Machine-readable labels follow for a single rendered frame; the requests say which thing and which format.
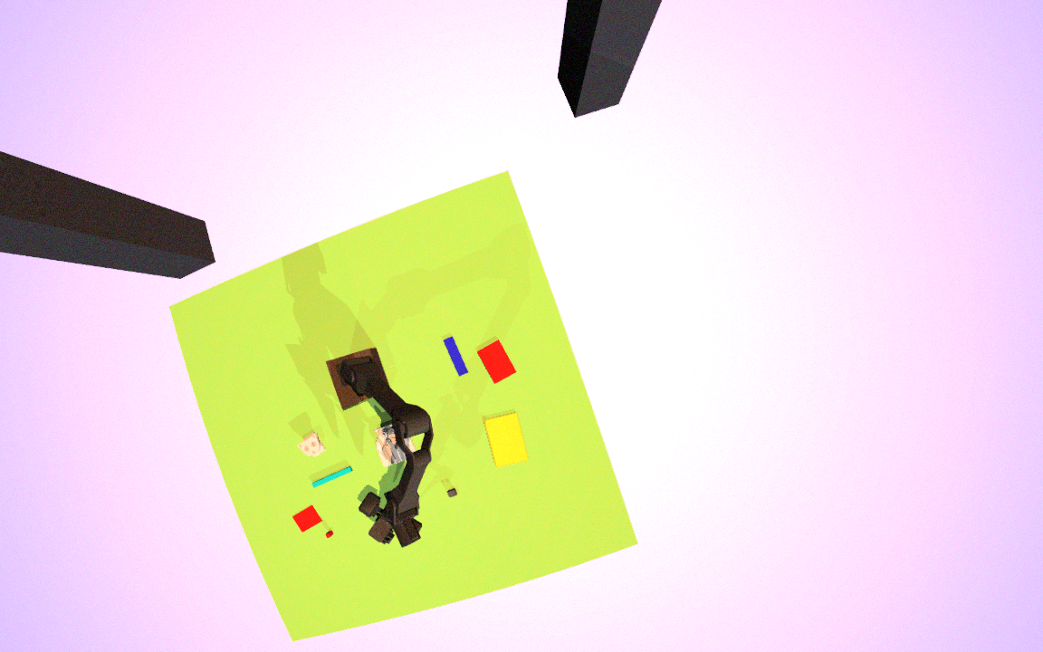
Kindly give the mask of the blue rectangular bar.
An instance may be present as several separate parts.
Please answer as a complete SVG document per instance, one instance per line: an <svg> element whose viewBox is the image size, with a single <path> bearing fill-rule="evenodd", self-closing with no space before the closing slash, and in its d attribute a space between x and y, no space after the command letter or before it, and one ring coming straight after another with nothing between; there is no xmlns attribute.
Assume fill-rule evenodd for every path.
<svg viewBox="0 0 1043 652"><path fill-rule="evenodd" d="M468 375L467 368L464 365L463 359L461 359L460 352L458 351L458 347L456 347L455 340L453 340L453 337L450 337L444 341L447 349L450 351L450 356L453 360L453 364L455 365L456 370L458 370L459 377L461 375Z"/></svg>

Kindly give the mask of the teal rectangular block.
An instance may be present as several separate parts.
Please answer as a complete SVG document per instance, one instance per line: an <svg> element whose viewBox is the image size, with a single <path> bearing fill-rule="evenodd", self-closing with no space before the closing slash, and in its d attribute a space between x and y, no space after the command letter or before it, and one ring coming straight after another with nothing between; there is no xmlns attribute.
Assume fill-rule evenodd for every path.
<svg viewBox="0 0 1043 652"><path fill-rule="evenodd" d="M335 472L335 474L330 475L330 477L323 477L321 480L316 480L316 482L315 483L311 483L311 485L313 485L313 488L315 488L316 486L320 486L322 484L326 484L330 480L334 480L337 477L342 477L347 472L351 472L351 466L347 467L347 469L344 469L344 470L342 469L342 470L339 470L339 472Z"/></svg>

